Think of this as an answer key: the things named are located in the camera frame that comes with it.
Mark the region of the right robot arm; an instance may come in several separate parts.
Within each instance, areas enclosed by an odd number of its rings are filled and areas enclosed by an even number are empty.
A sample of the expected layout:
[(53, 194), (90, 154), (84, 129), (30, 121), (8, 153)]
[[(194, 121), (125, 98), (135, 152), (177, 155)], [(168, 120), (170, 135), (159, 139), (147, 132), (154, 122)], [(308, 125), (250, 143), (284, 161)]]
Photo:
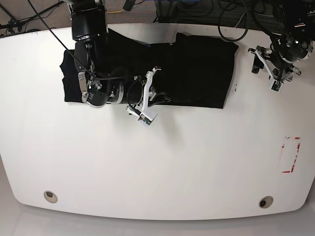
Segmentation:
[(140, 116), (150, 106), (169, 102), (167, 92), (154, 86), (160, 65), (149, 65), (153, 45), (127, 38), (107, 27), (103, 0), (69, 0), (75, 49), (72, 82), (64, 86), (67, 102), (127, 104), (130, 114)]

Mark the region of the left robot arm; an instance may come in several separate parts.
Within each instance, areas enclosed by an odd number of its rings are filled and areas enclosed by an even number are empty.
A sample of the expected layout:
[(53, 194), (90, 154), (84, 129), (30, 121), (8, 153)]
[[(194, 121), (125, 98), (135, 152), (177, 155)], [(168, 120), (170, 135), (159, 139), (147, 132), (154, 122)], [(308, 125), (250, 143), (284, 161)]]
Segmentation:
[(300, 76), (301, 70), (294, 63), (307, 60), (315, 50), (315, 22), (309, 16), (313, 10), (314, 1), (308, 0), (270, 0), (273, 18), (282, 27), (281, 33), (273, 33), (263, 26), (256, 18), (255, 11), (258, 1), (242, 1), (246, 18), (245, 31), (238, 40), (248, 33), (250, 21), (271, 40), (268, 48), (257, 46), (248, 51), (254, 54), (252, 73), (257, 74), (266, 69), (269, 79), (275, 86), (282, 86), (285, 81), (292, 81), (293, 75)]

